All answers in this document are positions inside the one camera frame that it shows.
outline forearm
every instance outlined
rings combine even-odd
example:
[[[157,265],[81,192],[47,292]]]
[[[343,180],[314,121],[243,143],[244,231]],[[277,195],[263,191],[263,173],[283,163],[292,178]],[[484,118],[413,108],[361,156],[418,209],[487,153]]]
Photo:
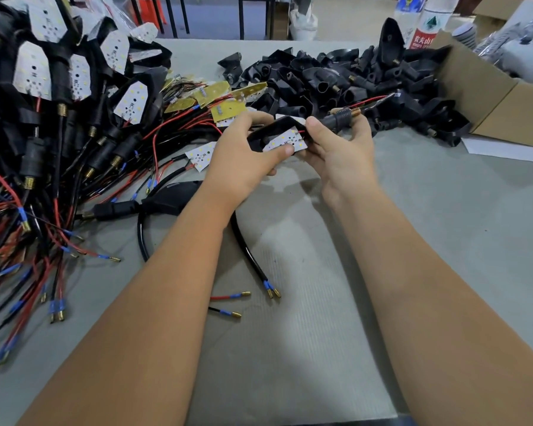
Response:
[[[374,185],[338,218],[421,426],[533,424],[533,351]]]
[[[183,424],[230,214],[202,187],[19,424]]]

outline plastic bottle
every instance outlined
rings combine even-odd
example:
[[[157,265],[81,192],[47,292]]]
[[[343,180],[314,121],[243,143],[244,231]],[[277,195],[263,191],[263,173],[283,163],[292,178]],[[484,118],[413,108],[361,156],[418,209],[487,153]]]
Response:
[[[424,5],[425,0],[398,0],[394,18],[399,24],[405,43],[411,41]]]
[[[448,23],[458,1],[460,0],[427,0],[409,47],[411,49],[428,47]]]

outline gray table surface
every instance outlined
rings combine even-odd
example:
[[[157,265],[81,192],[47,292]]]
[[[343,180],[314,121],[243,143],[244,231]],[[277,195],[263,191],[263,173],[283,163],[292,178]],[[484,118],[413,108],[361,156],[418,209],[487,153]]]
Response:
[[[289,46],[316,56],[370,43],[164,41],[175,71],[208,79],[219,79],[216,62],[236,51],[246,67]],[[409,128],[380,133],[375,141],[387,193],[533,347],[533,163],[469,155],[462,145],[448,149]],[[182,179],[202,176],[192,171]],[[243,313],[240,322],[208,316],[187,423],[345,422],[406,410],[362,276],[320,200],[320,182],[311,168],[292,157],[238,215],[251,250],[282,299],[265,296],[227,230],[213,292],[251,290],[253,295],[226,304]],[[151,218],[147,231],[154,245],[173,220]],[[99,224],[96,230],[89,245],[123,261],[85,259],[76,265],[64,323],[49,325],[46,307],[36,311],[19,350],[0,371],[0,425],[15,423],[142,265],[134,219]]]

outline hand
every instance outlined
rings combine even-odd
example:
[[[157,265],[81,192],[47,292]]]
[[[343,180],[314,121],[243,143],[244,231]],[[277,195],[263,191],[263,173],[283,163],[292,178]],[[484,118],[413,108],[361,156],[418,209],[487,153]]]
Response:
[[[351,141],[335,135],[313,116],[306,120],[306,129],[314,143],[299,154],[320,175],[322,196],[334,211],[363,189],[378,184],[367,118],[360,115],[354,119]]]
[[[251,126],[273,121],[272,115],[265,112],[243,112],[217,141],[202,188],[224,201],[230,212],[253,192],[264,176],[276,174],[277,164],[294,153],[292,145],[267,152],[251,150],[247,141]]]

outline floor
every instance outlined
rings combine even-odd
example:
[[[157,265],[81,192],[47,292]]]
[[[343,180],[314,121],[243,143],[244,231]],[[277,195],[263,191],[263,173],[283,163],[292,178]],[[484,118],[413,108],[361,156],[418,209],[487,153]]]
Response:
[[[185,31],[179,0],[171,2],[179,38],[239,39],[237,0],[185,0],[189,35]],[[394,13],[396,1],[312,0],[312,3],[313,13],[318,17],[317,40],[376,41],[384,20]],[[245,39],[263,40],[265,4],[262,1],[245,1],[243,5]],[[455,29],[463,20],[451,18],[447,29]],[[161,37],[171,37],[169,25]]]

